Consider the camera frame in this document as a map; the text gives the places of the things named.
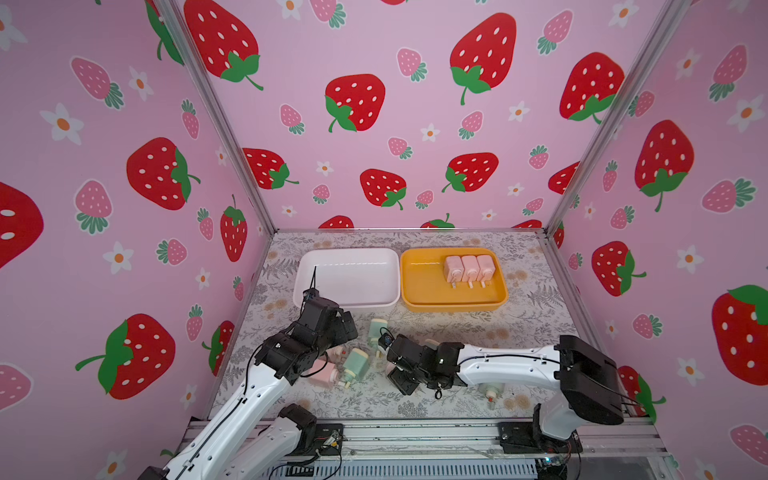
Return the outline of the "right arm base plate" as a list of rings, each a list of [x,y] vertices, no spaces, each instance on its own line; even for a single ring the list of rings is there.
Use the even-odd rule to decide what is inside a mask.
[[[499,422],[497,430],[504,454],[568,455],[583,452],[576,433],[567,440],[553,439],[545,436],[533,421]]]

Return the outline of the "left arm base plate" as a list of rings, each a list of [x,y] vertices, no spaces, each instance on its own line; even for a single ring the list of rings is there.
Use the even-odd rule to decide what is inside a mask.
[[[322,455],[331,447],[340,447],[344,438],[344,425],[341,423],[319,423],[301,430],[296,448],[287,457],[306,457]]]

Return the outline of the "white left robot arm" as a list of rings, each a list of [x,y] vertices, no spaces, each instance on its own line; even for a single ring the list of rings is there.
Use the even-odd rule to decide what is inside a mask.
[[[271,406],[306,375],[327,350],[358,337],[352,314],[321,297],[304,292],[299,317],[255,349],[241,385],[200,434],[163,467],[148,466],[142,479],[218,479],[257,475],[298,446],[301,429],[280,418],[259,436],[241,463],[236,453]]]

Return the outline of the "white plastic storage box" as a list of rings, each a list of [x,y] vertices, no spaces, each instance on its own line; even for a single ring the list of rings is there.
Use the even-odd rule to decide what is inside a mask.
[[[313,250],[301,258],[293,291],[299,307],[311,285],[345,310],[390,310],[400,299],[400,258],[388,248]]]

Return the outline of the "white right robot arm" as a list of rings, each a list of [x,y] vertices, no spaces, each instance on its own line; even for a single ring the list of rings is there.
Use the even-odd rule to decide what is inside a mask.
[[[534,431],[565,441],[586,424],[624,422],[616,363],[582,339],[562,335],[554,345],[498,349],[460,342],[432,348],[384,329],[378,346],[393,369],[387,374],[404,395],[424,386],[440,398],[444,390],[481,384],[518,383],[551,390],[538,406]]]

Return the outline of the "yellow plastic storage box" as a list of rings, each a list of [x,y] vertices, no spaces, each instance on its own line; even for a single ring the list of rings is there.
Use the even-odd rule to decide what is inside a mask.
[[[456,288],[446,280],[445,259],[449,256],[491,257],[493,276],[485,281],[457,281]],[[401,255],[401,296],[413,312],[483,312],[494,311],[509,299],[509,293],[497,256],[485,248],[440,247],[415,248]]]

